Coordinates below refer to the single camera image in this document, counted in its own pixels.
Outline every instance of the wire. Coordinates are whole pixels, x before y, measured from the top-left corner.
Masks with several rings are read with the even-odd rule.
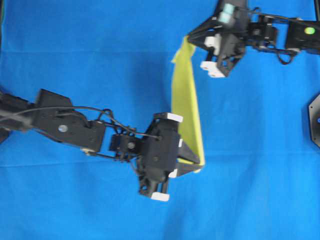
[[[109,112],[109,116],[111,116],[112,118],[114,117],[114,113],[112,112],[111,109],[105,108],[105,109],[103,109],[102,111],[103,111],[104,113]],[[99,116],[98,116],[98,118],[97,118],[97,121],[102,121],[102,120],[101,120],[101,117],[102,117],[103,114],[104,114],[103,112],[101,112],[101,113],[99,114]],[[111,127],[113,127],[113,130],[118,134],[117,127],[116,127],[116,126],[111,126]]]
[[[276,57],[278,58],[278,60],[280,61],[280,63],[283,64],[283,65],[291,64],[291,63],[293,62],[295,56],[297,55],[296,52],[292,52],[292,53],[290,53],[290,54],[281,53],[281,50],[277,49],[277,47],[276,47],[274,44],[272,44],[271,46],[272,46],[273,49],[275,50]],[[289,59],[288,61],[283,60],[282,57],[281,57],[281,54],[282,54],[282,55],[287,55],[287,56],[289,56],[290,59]]]
[[[261,13],[261,8],[256,6],[252,11]]]
[[[117,158],[115,156],[108,156],[108,155],[104,155],[104,154],[101,154],[101,153],[97,153],[97,152],[92,152],[92,151],[89,151],[87,153],[89,156],[92,156],[92,157],[100,157],[100,158],[104,158],[104,159],[113,159],[113,160],[121,160],[120,158]]]
[[[312,27],[312,28],[317,29],[317,30],[320,31],[320,26],[316,26],[316,25],[313,25],[313,24],[310,24],[310,23],[305,23],[303,21],[295,20],[295,19],[292,19],[292,18],[289,18],[289,17],[286,17],[286,16],[279,16],[279,15],[274,15],[274,14],[261,13],[261,12],[257,11],[256,8],[254,8],[253,10],[248,10],[246,8],[243,8],[243,7],[237,7],[237,9],[245,11],[245,12],[248,12],[248,13],[251,13],[251,14],[256,14],[256,15],[259,15],[259,16],[265,16],[265,17],[271,17],[271,18],[275,18],[275,19],[286,20],[286,21],[289,21],[289,22],[292,22],[292,23],[304,25],[304,26],[307,26],[307,27]]]
[[[43,106],[43,107],[36,107],[36,108],[32,108],[32,109],[18,111],[18,112],[10,114],[8,116],[4,116],[4,117],[0,118],[0,122],[12,119],[13,117],[18,116],[18,115],[22,115],[22,114],[26,114],[26,113],[30,113],[30,112],[34,112],[34,111],[50,110],[50,109],[60,109],[60,110],[82,109],[82,110],[96,111],[96,112],[99,112],[99,113],[102,113],[102,114],[106,115],[109,119],[111,119],[116,124],[118,124],[121,128],[127,130],[130,133],[133,133],[135,135],[140,135],[140,136],[160,139],[159,136],[150,135],[150,134],[146,134],[146,133],[142,133],[142,132],[136,132],[134,130],[131,130],[130,128],[128,128],[128,127],[124,126],[123,124],[121,124],[119,121],[115,120],[112,116],[107,114],[105,111],[103,111],[101,109],[98,109],[98,108],[95,108],[95,107],[90,107],[90,106]]]
[[[120,128],[120,126],[115,125],[115,124],[110,123],[110,122],[106,122],[106,121],[103,121],[103,120],[101,120],[100,122],[101,122],[101,123],[103,123],[106,127],[110,127],[110,128],[116,128],[116,127],[119,127],[119,128]]]

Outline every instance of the yellow cloth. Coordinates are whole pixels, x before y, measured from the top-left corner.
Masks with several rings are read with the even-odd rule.
[[[188,43],[187,37],[175,54],[172,77],[172,113],[183,116],[179,134],[191,150],[199,156],[200,166],[205,165],[198,100],[191,62],[196,47]]]

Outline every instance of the screw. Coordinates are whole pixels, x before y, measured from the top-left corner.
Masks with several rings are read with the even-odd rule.
[[[60,132],[62,132],[62,133],[65,133],[65,132],[68,131],[68,126],[66,126],[66,125],[60,125],[60,126],[58,127],[58,130],[59,130]]]
[[[127,147],[128,147],[128,149],[134,149],[136,147],[136,145],[134,142],[129,142]]]
[[[253,30],[253,35],[254,36],[260,35],[260,29],[256,28],[255,30]]]

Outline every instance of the green light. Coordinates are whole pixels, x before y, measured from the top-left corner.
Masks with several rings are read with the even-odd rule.
[[[304,30],[304,32],[305,32],[306,34],[312,35],[312,34],[314,34],[314,33],[316,32],[316,30],[315,30],[313,27],[307,27],[307,28]]]

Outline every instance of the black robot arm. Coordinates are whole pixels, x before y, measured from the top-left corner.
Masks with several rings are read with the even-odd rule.
[[[319,0],[314,2],[318,18]],[[252,21],[252,15],[258,20]],[[276,47],[278,29],[273,24],[288,25],[284,49]],[[208,51],[201,67],[213,78],[224,78],[243,58],[246,46],[276,54],[284,65],[303,50],[319,55],[320,22],[261,13],[258,7],[249,10],[248,0],[219,0],[213,15],[188,34],[188,41]]]
[[[96,120],[87,120],[76,109],[100,114]],[[110,122],[102,120],[102,116],[107,116]],[[10,94],[0,95],[0,143],[10,131],[33,129],[55,142],[78,147],[88,156],[128,163],[135,159],[139,193],[160,201],[169,200],[169,178],[202,168],[199,157],[178,133],[182,121],[183,117],[169,112],[157,113],[146,132],[141,133],[115,120],[110,109],[73,106],[69,98],[44,89],[36,103]],[[114,131],[109,145],[114,156],[100,153],[106,129]]]

